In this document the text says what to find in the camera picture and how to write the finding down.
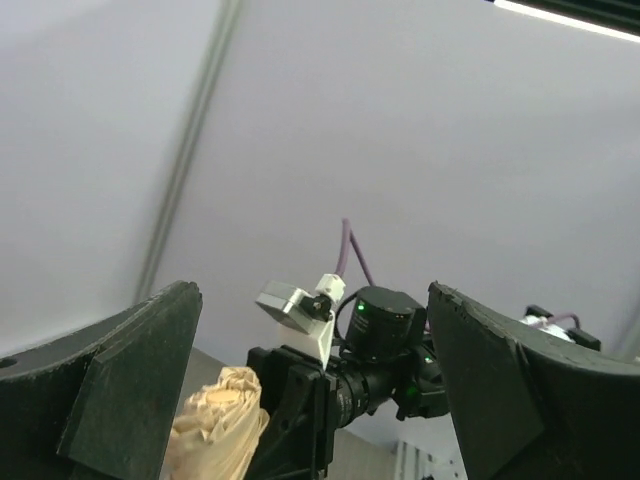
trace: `crumpled paper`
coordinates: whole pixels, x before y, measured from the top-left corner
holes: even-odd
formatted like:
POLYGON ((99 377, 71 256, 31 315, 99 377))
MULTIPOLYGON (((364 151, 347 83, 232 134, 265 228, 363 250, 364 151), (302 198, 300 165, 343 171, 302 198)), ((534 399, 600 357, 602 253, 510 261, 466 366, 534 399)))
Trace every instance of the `crumpled paper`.
POLYGON ((242 480, 269 423, 261 392, 249 367, 224 367, 217 384, 189 397, 169 436, 169 478, 242 480))

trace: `fluorescent light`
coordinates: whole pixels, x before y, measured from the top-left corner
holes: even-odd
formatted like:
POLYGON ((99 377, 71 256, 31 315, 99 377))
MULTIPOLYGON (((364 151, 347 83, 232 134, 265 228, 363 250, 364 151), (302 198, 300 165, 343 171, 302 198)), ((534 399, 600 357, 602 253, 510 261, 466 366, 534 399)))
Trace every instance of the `fluorescent light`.
POLYGON ((527 7, 520 5, 519 3, 511 2, 509 0, 494 0, 494 5, 511 10, 512 12, 523 13, 531 17, 541 18, 550 22, 560 23, 569 27, 579 28, 581 30, 587 30, 589 32, 599 33, 601 35, 607 35, 609 37, 621 38, 623 40, 629 40, 630 42, 640 43, 640 37, 631 35, 630 33, 619 32, 612 28, 600 27, 592 23, 583 22, 574 18, 565 17, 555 13, 545 12, 544 10, 538 10, 537 8, 527 7))

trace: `black cable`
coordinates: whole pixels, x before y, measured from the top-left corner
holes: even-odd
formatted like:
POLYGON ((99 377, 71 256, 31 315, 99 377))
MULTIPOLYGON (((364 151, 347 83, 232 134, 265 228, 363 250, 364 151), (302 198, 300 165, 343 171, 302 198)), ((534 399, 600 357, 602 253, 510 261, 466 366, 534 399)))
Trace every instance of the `black cable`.
POLYGON ((344 307, 346 307, 351 302, 353 302, 357 296, 358 296, 357 291, 355 293, 352 293, 342 301, 342 303, 336 310, 336 319, 335 319, 335 323, 333 324, 333 338, 338 340, 338 342, 337 343, 334 342, 334 345, 342 346, 342 344, 344 344, 344 338, 342 337, 342 334, 340 333, 340 330, 338 328, 338 317, 342 313, 342 310, 344 310, 344 307))

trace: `white wall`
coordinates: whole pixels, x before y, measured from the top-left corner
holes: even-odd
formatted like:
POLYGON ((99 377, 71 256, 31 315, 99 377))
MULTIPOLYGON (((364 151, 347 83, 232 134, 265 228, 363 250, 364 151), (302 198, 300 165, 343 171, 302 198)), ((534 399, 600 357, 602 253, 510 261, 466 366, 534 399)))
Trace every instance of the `white wall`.
MULTIPOLYGON (((242 364, 275 341, 262 284, 313 287, 346 215, 382 285, 575 310, 611 346, 640 293, 639 53, 481 0, 250 2, 156 286, 196 280, 196 345, 242 364)), ((355 430, 428 431, 383 410, 355 430)))
POLYGON ((0 0, 0 356, 133 301, 219 3, 0 0))

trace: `beige crumpled object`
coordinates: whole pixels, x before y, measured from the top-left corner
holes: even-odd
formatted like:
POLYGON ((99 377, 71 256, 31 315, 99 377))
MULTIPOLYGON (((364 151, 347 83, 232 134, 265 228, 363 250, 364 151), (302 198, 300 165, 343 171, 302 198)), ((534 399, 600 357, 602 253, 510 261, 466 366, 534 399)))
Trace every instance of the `beige crumpled object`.
POLYGON ((165 462, 171 480, 242 480, 269 415, 248 367, 224 367, 213 386, 189 397, 173 422, 165 462))

